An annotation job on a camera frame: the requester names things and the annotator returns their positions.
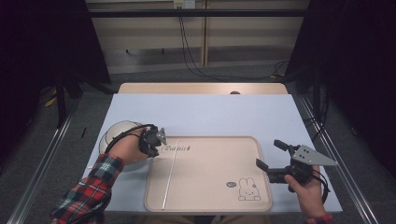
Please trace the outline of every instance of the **horizontal black bar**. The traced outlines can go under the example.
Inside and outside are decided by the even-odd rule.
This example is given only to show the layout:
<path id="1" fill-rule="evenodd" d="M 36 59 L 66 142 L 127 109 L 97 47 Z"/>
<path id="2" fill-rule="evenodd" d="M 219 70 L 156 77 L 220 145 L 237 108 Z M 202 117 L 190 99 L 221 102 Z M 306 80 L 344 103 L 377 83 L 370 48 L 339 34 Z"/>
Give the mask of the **horizontal black bar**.
<path id="1" fill-rule="evenodd" d="M 319 15 L 318 11 L 306 9 L 90 9 L 92 18 L 137 17 L 304 17 Z"/>

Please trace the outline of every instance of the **cartoon drawing on tray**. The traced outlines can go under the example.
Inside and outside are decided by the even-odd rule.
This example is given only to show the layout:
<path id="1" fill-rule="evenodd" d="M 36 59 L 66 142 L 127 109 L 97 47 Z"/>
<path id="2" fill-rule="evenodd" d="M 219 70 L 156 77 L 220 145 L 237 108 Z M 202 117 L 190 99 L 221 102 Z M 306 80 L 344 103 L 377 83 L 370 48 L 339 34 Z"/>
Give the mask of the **cartoon drawing on tray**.
<path id="1" fill-rule="evenodd" d="M 239 188 L 239 201 L 259 201 L 262 199 L 251 177 L 248 179 L 241 178 L 239 180 Z"/>

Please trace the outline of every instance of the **thin white stick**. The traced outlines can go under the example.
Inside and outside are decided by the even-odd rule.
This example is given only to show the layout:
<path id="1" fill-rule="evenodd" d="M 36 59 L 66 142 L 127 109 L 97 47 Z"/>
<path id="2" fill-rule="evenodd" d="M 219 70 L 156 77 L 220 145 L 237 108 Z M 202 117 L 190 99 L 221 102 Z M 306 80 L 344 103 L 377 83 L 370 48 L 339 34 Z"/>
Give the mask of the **thin white stick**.
<path id="1" fill-rule="evenodd" d="M 172 171 L 173 171 L 173 166 L 175 164 L 177 148 L 178 148 L 178 139 L 177 139 L 177 143 L 176 143 L 174 158 L 172 160 L 171 170 L 169 171 L 168 183 L 166 184 L 165 196 L 163 197 L 163 210 L 165 210 L 166 199 L 168 198 L 169 185 L 171 183 Z"/>

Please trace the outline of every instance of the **rectangular tray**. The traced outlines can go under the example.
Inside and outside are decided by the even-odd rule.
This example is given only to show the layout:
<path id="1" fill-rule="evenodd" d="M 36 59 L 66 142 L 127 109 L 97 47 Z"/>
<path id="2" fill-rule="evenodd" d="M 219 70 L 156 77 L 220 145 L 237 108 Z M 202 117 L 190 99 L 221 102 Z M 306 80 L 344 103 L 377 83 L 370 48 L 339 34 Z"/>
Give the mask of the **rectangular tray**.
<path id="1" fill-rule="evenodd" d="M 253 137 L 166 140 L 148 174 L 149 211 L 248 213 L 271 207 L 268 178 L 255 163 L 262 151 Z"/>

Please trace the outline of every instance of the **sleeve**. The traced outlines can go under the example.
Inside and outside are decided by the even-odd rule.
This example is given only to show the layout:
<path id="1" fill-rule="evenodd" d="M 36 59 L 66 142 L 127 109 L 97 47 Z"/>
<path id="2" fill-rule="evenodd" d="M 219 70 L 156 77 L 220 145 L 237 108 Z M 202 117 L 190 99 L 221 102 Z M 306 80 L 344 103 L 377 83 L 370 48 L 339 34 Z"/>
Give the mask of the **sleeve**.
<path id="1" fill-rule="evenodd" d="M 304 224 L 334 224 L 332 220 L 332 215 L 326 215 L 323 217 L 309 218 Z"/>
<path id="2" fill-rule="evenodd" d="M 103 211 L 123 166 L 122 159 L 116 156 L 100 155 L 90 174 L 66 192 L 50 212 L 51 223 L 104 223 Z"/>

